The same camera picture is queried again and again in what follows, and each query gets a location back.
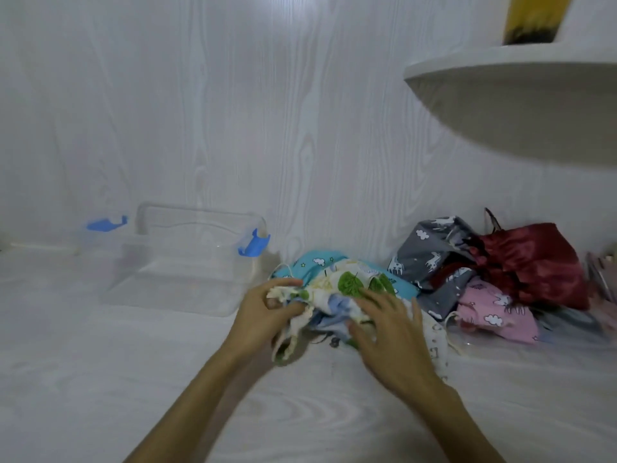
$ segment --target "wall shelf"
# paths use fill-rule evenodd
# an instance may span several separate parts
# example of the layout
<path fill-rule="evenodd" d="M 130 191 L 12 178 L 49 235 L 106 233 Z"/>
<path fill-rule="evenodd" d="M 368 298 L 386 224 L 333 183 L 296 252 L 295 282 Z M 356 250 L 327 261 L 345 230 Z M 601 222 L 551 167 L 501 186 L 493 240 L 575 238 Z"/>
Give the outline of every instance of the wall shelf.
<path fill-rule="evenodd" d="M 404 77 L 410 86 L 422 79 L 617 92 L 617 50 L 559 43 L 490 47 L 413 63 Z"/>

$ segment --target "white wood grain surface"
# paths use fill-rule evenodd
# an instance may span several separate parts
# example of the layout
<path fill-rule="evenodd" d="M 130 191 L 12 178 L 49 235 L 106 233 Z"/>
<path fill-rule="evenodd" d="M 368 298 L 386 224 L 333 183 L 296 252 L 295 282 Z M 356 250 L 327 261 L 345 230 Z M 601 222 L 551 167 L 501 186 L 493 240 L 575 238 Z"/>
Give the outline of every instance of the white wood grain surface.
<path fill-rule="evenodd" d="M 3 462 L 122 461 L 227 334 L 232 317 L 101 304 L 112 262 L 0 255 Z M 263 353 L 227 390 L 196 462 L 445 461 L 353 349 L 313 344 L 269 371 Z M 451 384 L 509 463 L 599 463 L 617 451 L 615 357 L 599 372 L 580 351 L 559 354 L 575 367 L 449 358 Z"/>
<path fill-rule="evenodd" d="M 506 227 L 550 220 L 601 249 L 617 223 L 613 99 L 536 107 L 448 85 L 419 99 L 402 79 L 411 61 L 499 45 L 507 7 L 0 0 L 0 231 L 54 241 L 159 201 L 258 212 L 284 260 L 380 262 L 423 218 L 482 231 L 487 205 Z M 615 12 L 575 0 L 559 39 L 611 46 Z"/>

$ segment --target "plastic storage box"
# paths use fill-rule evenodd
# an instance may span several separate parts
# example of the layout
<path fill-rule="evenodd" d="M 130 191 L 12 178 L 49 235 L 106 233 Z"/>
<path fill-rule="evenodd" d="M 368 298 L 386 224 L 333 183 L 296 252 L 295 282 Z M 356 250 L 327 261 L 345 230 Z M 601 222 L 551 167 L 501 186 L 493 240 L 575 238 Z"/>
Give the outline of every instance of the plastic storage box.
<path fill-rule="evenodd" d="M 258 215 L 144 203 L 135 234 L 114 232 L 88 233 L 86 243 L 115 251 L 107 304 L 224 317 L 268 276 L 260 255 L 270 237 Z"/>

